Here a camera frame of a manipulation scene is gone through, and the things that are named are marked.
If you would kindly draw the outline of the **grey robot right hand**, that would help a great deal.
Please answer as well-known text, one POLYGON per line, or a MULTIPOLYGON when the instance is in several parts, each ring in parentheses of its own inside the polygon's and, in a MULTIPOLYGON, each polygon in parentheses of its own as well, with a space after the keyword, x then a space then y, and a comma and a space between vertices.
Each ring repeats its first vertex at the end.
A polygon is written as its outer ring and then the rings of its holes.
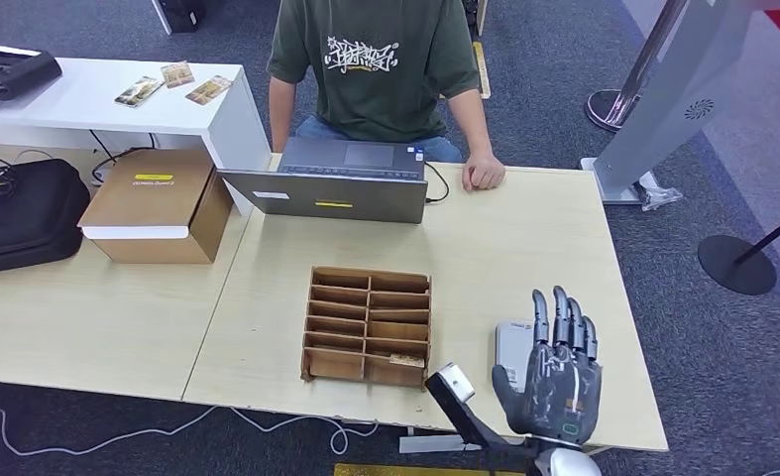
POLYGON ((492 369, 495 394, 507 425, 516 434, 559 440, 568 446, 588 441, 599 419, 603 367, 593 321, 565 290, 553 288, 554 321, 544 294, 532 293, 534 321, 526 354, 524 388, 515 389, 505 365, 492 369))

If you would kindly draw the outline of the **person's left hand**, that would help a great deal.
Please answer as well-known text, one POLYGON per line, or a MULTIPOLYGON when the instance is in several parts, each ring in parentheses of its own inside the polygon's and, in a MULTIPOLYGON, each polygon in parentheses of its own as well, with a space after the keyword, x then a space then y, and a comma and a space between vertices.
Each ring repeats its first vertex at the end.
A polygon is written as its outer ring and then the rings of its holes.
POLYGON ((463 167, 462 186, 465 191, 494 189, 504 176, 505 166, 492 151, 475 151, 463 167))

